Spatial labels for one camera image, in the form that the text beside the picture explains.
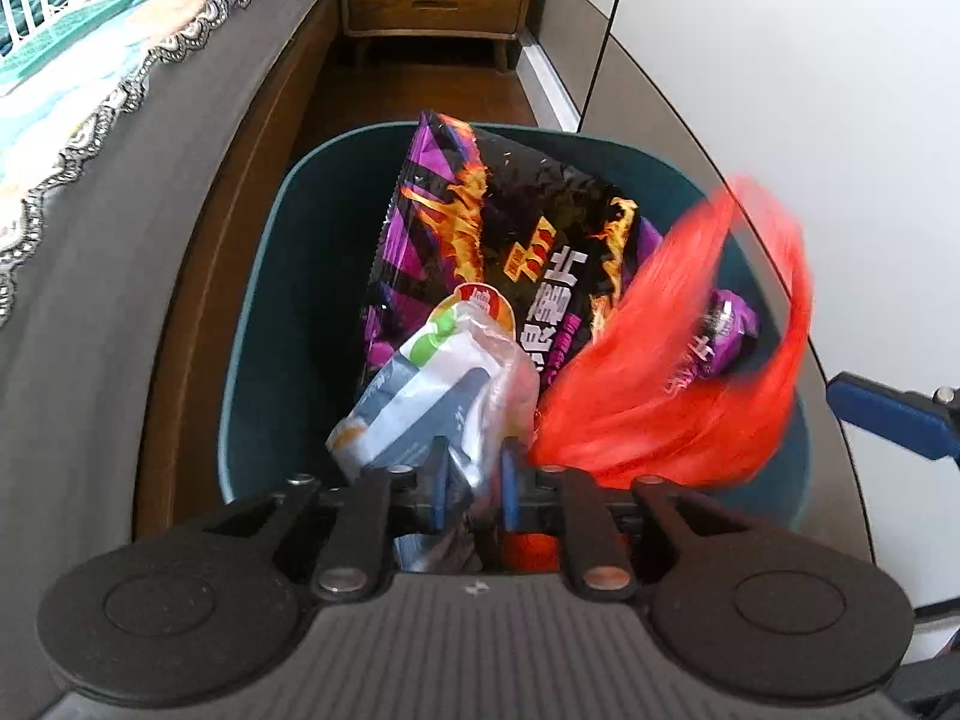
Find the red plastic bag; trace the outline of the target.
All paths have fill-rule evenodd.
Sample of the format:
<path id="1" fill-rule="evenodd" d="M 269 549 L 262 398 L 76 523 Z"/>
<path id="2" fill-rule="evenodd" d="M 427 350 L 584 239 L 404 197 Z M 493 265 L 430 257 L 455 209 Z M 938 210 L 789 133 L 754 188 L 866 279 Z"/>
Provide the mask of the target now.
<path id="1" fill-rule="evenodd" d="M 727 234 L 747 220 L 789 293 L 786 332 L 753 374 L 670 392 L 715 284 Z M 641 475 L 690 488 L 753 478 L 776 454 L 794 408 L 814 287 L 799 223 L 740 177 L 688 210 L 626 290 L 604 331 L 548 389 L 529 460 L 578 468 L 625 489 Z"/>

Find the grey snack wrapper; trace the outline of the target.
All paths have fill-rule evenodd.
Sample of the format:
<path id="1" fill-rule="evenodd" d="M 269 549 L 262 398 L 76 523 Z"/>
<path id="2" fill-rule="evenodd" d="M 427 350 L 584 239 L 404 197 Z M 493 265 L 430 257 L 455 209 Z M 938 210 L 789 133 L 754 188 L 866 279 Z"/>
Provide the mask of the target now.
<path id="1" fill-rule="evenodd" d="M 429 535 L 394 539 L 407 572 L 480 567 L 473 525 L 500 504 L 501 447 L 527 442 L 540 379 L 521 346 L 480 305 L 458 302 L 428 320 L 371 380 L 327 437 L 348 481 L 410 466 L 433 479 Z"/>

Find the purple chips bag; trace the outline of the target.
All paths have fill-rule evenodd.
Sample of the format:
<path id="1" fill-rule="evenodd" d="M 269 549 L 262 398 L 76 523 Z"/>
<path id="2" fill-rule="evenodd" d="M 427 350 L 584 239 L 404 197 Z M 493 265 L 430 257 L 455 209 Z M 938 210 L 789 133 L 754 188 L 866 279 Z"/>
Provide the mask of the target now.
<path id="1" fill-rule="evenodd" d="M 374 376 L 444 309 L 473 302 L 550 387 L 601 334 L 661 242 L 610 182 L 425 110 L 371 268 L 364 372 Z"/>

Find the white wardrobe sliding door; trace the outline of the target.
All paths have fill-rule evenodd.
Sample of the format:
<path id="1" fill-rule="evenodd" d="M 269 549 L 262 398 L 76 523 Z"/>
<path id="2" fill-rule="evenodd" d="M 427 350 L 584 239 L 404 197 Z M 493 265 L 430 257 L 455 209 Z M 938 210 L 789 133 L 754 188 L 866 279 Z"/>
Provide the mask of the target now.
<path id="1" fill-rule="evenodd" d="M 827 372 L 958 379 L 958 0 L 583 0 L 719 174 L 804 227 Z"/>

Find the bed with floral blanket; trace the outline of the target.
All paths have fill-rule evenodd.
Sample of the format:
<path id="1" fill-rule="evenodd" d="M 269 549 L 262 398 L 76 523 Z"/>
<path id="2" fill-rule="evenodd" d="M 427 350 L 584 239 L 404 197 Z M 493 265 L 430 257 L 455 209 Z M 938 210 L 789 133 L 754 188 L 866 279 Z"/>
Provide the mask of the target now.
<path id="1" fill-rule="evenodd" d="M 44 590 L 124 543 L 156 348 L 185 249 L 244 115 L 319 0 L 206 0 L 96 110 L 39 190 L 2 327 L 2 712 L 59 699 Z"/>

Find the teal grid rack tray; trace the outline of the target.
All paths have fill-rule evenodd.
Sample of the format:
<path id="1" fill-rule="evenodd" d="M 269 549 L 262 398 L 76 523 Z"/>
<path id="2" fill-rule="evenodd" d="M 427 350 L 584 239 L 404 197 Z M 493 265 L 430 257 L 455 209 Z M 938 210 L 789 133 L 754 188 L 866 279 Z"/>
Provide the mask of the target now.
<path id="1" fill-rule="evenodd" d="M 2 0 L 2 20 L 10 50 L 2 55 L 2 94 L 7 96 L 52 60 L 75 46 L 83 37 L 135 7 L 142 0 L 91 0 L 71 7 L 64 2 L 56 10 L 49 0 L 39 0 L 41 21 L 36 21 L 29 0 Z"/>

